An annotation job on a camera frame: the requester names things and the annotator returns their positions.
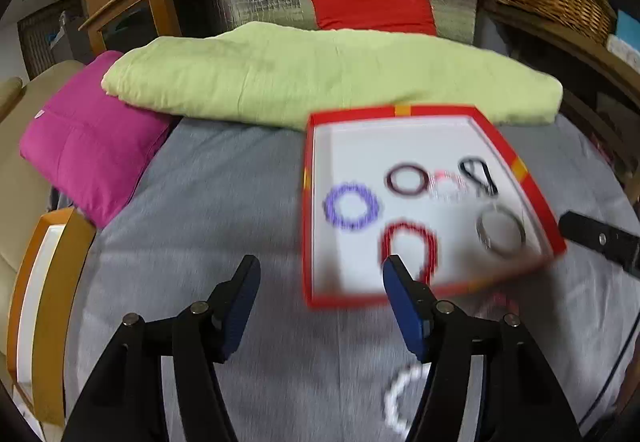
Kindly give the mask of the silver cuff bangle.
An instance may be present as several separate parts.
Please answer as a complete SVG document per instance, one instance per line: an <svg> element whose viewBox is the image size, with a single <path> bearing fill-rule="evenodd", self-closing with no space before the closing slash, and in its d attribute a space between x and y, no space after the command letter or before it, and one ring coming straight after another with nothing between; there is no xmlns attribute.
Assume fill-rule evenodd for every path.
<svg viewBox="0 0 640 442"><path fill-rule="evenodd" d="M514 247L501 246L496 240L493 240L490 237L485 226L485 219L490 214L500 214L500 216L509 219L513 223L516 232L518 232L518 243ZM524 224L522 220L506 206L493 204L486 206L485 208L480 210L480 213L478 214L476 219L475 228L477 237L483 244L483 246L488 251L501 258L513 258L517 256L526 246L526 229L524 228Z"/></svg>

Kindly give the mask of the red shallow jewelry box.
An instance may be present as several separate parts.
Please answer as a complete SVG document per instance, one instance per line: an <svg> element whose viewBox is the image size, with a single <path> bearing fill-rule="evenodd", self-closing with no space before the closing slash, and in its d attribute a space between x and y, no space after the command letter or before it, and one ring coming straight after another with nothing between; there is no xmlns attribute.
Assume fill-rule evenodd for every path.
<svg viewBox="0 0 640 442"><path fill-rule="evenodd" d="M476 234L480 210L511 209L526 246L505 259ZM303 161L303 288L313 308L386 299L382 265L397 254L439 297L476 292L536 270L566 248L521 157L476 108L381 106L308 119ZM485 219L501 246L518 232Z"/></svg>

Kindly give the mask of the wooden shelf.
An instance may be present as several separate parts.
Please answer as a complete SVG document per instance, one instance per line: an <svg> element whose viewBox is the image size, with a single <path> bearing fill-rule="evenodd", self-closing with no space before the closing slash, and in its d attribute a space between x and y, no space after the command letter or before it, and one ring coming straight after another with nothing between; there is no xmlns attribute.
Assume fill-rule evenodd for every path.
<svg viewBox="0 0 640 442"><path fill-rule="evenodd" d="M486 0L515 57L560 80L561 112L585 133L621 184L639 173L639 74L604 46L532 13Z"/></svg>

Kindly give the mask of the orange box lid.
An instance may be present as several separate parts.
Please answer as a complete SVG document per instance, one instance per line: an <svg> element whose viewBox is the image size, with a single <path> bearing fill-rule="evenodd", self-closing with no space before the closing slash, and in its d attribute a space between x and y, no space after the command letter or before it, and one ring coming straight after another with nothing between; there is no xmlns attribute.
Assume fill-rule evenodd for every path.
<svg viewBox="0 0 640 442"><path fill-rule="evenodd" d="M65 422L64 356L75 292L96 228L73 207L40 217L9 307L6 364L40 422Z"/></svg>

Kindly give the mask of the magenta pillow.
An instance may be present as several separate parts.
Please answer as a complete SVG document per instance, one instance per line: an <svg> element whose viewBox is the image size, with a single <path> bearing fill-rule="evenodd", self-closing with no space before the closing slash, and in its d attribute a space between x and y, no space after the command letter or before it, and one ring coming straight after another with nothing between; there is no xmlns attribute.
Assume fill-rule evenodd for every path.
<svg viewBox="0 0 640 442"><path fill-rule="evenodd" d="M175 121L105 93L102 78L121 56L104 52L73 76L20 141L21 156L97 228L127 206Z"/></svg>

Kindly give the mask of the blue cardboard box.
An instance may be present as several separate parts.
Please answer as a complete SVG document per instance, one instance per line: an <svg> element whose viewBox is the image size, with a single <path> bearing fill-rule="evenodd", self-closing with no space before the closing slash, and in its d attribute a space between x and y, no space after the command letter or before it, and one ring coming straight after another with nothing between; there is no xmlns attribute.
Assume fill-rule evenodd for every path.
<svg viewBox="0 0 640 442"><path fill-rule="evenodd" d="M617 13L615 35L630 46L638 49L640 40L640 23L623 10Z"/></svg>

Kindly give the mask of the light green folded blanket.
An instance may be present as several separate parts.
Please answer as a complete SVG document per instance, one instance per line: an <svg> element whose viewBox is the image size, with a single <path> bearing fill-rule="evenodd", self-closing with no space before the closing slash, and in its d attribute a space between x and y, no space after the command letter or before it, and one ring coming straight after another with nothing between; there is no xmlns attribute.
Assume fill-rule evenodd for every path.
<svg viewBox="0 0 640 442"><path fill-rule="evenodd" d="M160 37L104 74L131 106L302 130L310 114L471 105L494 124L554 121L563 87L512 58L429 35L250 22L212 38Z"/></svg>

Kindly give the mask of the small red pillow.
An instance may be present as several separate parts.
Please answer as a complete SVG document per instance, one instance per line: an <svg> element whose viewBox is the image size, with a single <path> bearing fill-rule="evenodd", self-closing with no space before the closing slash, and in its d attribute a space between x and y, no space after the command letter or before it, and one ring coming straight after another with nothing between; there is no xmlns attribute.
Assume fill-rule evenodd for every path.
<svg viewBox="0 0 640 442"><path fill-rule="evenodd" d="M310 0L321 30L377 30L436 36L430 0Z"/></svg>

